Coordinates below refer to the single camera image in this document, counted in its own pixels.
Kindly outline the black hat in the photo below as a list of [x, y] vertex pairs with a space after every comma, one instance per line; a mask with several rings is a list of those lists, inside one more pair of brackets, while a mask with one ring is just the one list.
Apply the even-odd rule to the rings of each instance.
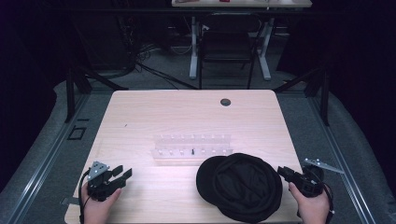
[[196, 174], [200, 196], [233, 220], [257, 224], [281, 205], [283, 186], [275, 169], [244, 153], [214, 156]]

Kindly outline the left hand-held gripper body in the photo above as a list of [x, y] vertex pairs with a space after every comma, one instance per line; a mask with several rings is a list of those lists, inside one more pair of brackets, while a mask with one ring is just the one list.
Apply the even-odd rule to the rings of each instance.
[[95, 161], [92, 164], [92, 168], [88, 174], [88, 194], [94, 200], [103, 202], [110, 195], [112, 195], [116, 189], [122, 189], [126, 185], [125, 182], [120, 182], [119, 178], [110, 180], [111, 169], [108, 165]]

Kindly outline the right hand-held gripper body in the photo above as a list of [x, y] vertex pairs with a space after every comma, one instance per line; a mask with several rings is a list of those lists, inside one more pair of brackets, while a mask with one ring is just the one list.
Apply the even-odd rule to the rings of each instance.
[[338, 174], [343, 174], [339, 168], [335, 168], [330, 164], [321, 161], [320, 159], [308, 159], [305, 158], [304, 162], [306, 166], [303, 167], [303, 172], [294, 172], [291, 178], [291, 182], [297, 187], [297, 189], [308, 198], [319, 196], [324, 189], [324, 171], [331, 171]]

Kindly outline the clear acrylic peg rack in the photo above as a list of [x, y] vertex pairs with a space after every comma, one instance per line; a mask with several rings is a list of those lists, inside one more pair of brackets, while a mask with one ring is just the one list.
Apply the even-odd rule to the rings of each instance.
[[160, 134], [150, 151], [156, 161], [201, 161], [233, 154], [229, 134]]

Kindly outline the black metal stand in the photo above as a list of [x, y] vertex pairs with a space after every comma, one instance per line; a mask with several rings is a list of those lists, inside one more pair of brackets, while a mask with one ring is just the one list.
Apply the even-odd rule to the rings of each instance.
[[315, 97], [320, 92], [319, 116], [322, 122], [326, 126], [329, 126], [330, 75], [325, 68], [315, 68], [302, 76], [286, 81], [283, 85], [275, 88], [274, 92], [281, 93], [304, 81], [307, 82], [304, 89], [304, 95], [306, 97]]
[[98, 73], [80, 63], [76, 53], [73, 51], [73, 47], [68, 41], [64, 41], [64, 53], [70, 64], [65, 80], [67, 101], [67, 115], [64, 121], [65, 123], [69, 122], [76, 113], [75, 87], [77, 87], [82, 94], [90, 94], [92, 92], [92, 86], [88, 80], [89, 77], [108, 86], [113, 91], [126, 91], [126, 88], [100, 76]]

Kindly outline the black chair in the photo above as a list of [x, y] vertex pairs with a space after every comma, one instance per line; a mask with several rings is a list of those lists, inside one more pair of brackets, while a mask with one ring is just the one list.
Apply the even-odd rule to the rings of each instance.
[[203, 87], [204, 63], [250, 64], [247, 88], [250, 88], [258, 41], [263, 22], [254, 13], [212, 13], [200, 21], [198, 48], [199, 88]]

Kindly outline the person's right hand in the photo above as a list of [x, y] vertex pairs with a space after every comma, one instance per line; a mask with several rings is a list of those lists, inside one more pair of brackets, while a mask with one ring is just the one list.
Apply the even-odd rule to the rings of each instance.
[[304, 224], [326, 224], [330, 204], [325, 191], [317, 197], [307, 198], [292, 182], [289, 183], [289, 190], [298, 204], [298, 211]]

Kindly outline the person's left hand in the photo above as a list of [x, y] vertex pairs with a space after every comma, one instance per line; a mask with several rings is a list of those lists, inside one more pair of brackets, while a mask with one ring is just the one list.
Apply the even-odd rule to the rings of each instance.
[[91, 198], [88, 194], [88, 184], [81, 188], [81, 200], [83, 208], [84, 224], [106, 224], [110, 211], [114, 203], [118, 200], [122, 189], [116, 189], [105, 201], [99, 202]]

